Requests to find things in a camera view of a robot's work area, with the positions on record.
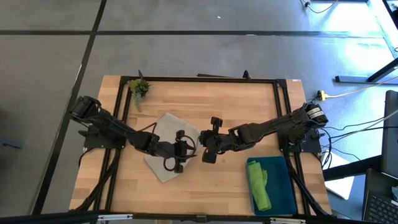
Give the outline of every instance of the laptop keyboard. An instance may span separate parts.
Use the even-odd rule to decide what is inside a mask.
[[[398,206],[389,198],[369,193],[365,221],[398,224]]]

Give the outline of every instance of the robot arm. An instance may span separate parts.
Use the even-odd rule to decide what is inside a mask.
[[[70,110],[72,120],[81,123],[93,125],[98,134],[104,136],[110,141],[125,138],[138,151],[152,156],[160,156],[164,159],[175,158],[176,165],[174,172],[182,172],[181,162],[185,162],[191,157],[195,157],[195,148],[182,141],[181,138],[186,137],[184,131],[177,131],[176,142],[174,144],[165,141],[159,141],[160,137],[153,132],[136,131],[124,124],[110,114],[109,111],[101,107],[101,103],[89,96],[79,97],[75,105]],[[192,154],[188,154],[188,150],[193,150]]]
[[[200,133],[200,144],[206,147],[202,161],[215,163],[217,154],[224,154],[228,150],[241,151],[252,148],[264,136],[273,134],[281,129],[286,129],[289,142],[297,144],[310,129],[324,127],[328,122],[319,105],[304,104],[301,108],[290,114],[266,121],[261,124],[242,124],[228,130],[228,134],[218,133],[223,120],[212,117],[212,130]]]

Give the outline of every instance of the yellow cable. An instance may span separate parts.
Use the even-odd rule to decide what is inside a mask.
[[[320,11],[320,12],[314,11],[310,5],[305,6],[305,4],[307,3],[306,1],[301,0],[301,2],[302,2],[302,4],[303,4],[304,7],[308,7],[312,12],[314,12],[314,13],[323,13],[323,12],[325,12],[326,10],[330,9],[334,4],[336,4],[336,3],[338,2],[338,0],[336,0],[336,1],[333,2],[329,7],[327,7],[326,9],[324,9],[324,10],[322,10],[322,11]]]
[[[367,87],[360,88],[360,89],[354,90],[354,91],[349,91],[349,92],[347,92],[347,93],[343,93],[343,94],[340,94],[340,95],[330,96],[330,95],[325,94],[325,98],[337,98],[337,97],[341,97],[341,96],[346,96],[346,95],[349,95],[349,94],[352,94],[352,93],[356,93],[356,92],[358,92],[358,91],[365,90],[365,89],[367,89],[367,88],[371,88],[371,87],[375,87],[375,86],[379,86],[379,85],[385,84],[385,83],[387,83],[387,82],[389,82],[389,81],[391,81],[391,80],[394,80],[394,79],[396,79],[396,78],[398,78],[398,76],[397,76],[397,77],[394,77],[394,78],[390,78],[389,80],[386,80],[386,81],[384,81],[384,82],[380,82],[380,83],[378,83],[378,84],[376,84],[376,85],[373,85],[373,86],[367,86]]]

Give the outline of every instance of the gray cloth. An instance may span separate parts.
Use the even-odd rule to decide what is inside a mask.
[[[198,147],[198,145],[199,145],[198,138],[200,135],[199,130],[197,130],[192,124],[187,123],[170,113],[164,114],[157,121],[157,125],[155,128],[155,134],[157,134],[160,137],[160,141],[168,141],[168,142],[174,143],[175,142],[175,133],[179,130],[184,130],[185,135],[190,136],[195,141],[195,144]],[[187,138],[183,138],[183,140],[187,141],[187,143],[190,146],[193,146],[191,140],[189,140]],[[159,178],[159,180],[162,183],[167,182],[179,175],[174,172],[169,172],[169,171],[165,170],[163,167],[163,158],[161,158],[161,157],[153,157],[153,156],[148,155],[148,156],[145,156],[144,159],[145,159],[146,163],[148,164],[148,166],[152,169],[152,171],[155,173],[157,178]],[[181,163],[181,165],[184,166],[184,169],[190,160],[191,159],[188,159],[186,162]],[[166,166],[168,168],[172,168],[172,167],[174,167],[174,165],[175,165],[175,162],[174,162],[173,158],[166,160]]]

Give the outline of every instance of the white cable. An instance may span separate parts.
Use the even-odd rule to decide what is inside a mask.
[[[364,131],[364,130],[366,130],[366,129],[368,129],[368,128],[371,128],[371,127],[377,125],[378,123],[380,123],[380,122],[382,122],[382,121],[385,121],[385,120],[389,119],[390,117],[392,117],[392,116],[393,116],[394,114],[396,114],[396,113],[398,113],[398,110],[392,112],[389,116],[386,116],[386,117],[383,118],[382,120],[380,120],[380,121],[378,121],[378,122],[376,122],[376,123],[374,123],[374,124],[371,124],[370,126],[368,126],[368,127],[366,127],[366,128],[363,128],[363,129],[361,129],[361,130],[355,131],[355,132],[353,132],[353,133],[351,133],[351,134],[347,134],[346,136],[342,136],[342,137],[338,138],[337,140],[335,140],[335,141],[333,141],[333,142],[331,142],[331,143],[333,144],[333,143],[335,143],[335,142],[337,142],[337,141],[340,141],[340,140],[342,140],[343,138],[346,138],[346,137],[348,137],[348,136],[350,136],[350,135],[353,135],[353,134],[356,134],[356,133],[358,133],[358,132]]]
[[[365,90],[365,89],[367,89],[367,88],[372,88],[372,87],[375,87],[375,86],[379,86],[379,85],[385,84],[385,83],[387,83],[387,82],[389,82],[389,81],[391,81],[391,80],[394,80],[394,79],[396,79],[396,78],[398,78],[398,76],[397,76],[397,77],[394,77],[394,78],[390,78],[389,80],[386,80],[386,81],[384,81],[384,82],[380,82],[380,83],[378,83],[378,84],[376,84],[376,85],[367,86],[367,87],[360,88],[360,89],[357,89],[357,90],[354,90],[354,91],[349,91],[349,92],[347,92],[347,93],[343,93],[343,94],[340,94],[340,95],[331,96],[331,95],[327,95],[327,94],[325,93],[325,98],[337,98],[337,97],[341,97],[341,96],[346,96],[346,95],[349,95],[349,94],[352,94],[352,93],[356,93],[356,92],[358,92],[358,91]]]
[[[323,12],[325,12],[326,10],[330,9],[334,4],[336,4],[336,3],[338,2],[338,0],[334,1],[329,7],[327,7],[326,9],[324,9],[324,10],[322,10],[322,11],[320,11],[320,12],[314,11],[314,10],[312,9],[312,7],[310,6],[310,3],[309,3],[309,2],[308,2],[308,5],[307,5],[307,6],[305,6],[305,4],[307,3],[306,1],[301,0],[301,2],[302,2],[302,4],[303,4],[304,7],[309,8],[312,12],[314,12],[314,13],[323,13]]]

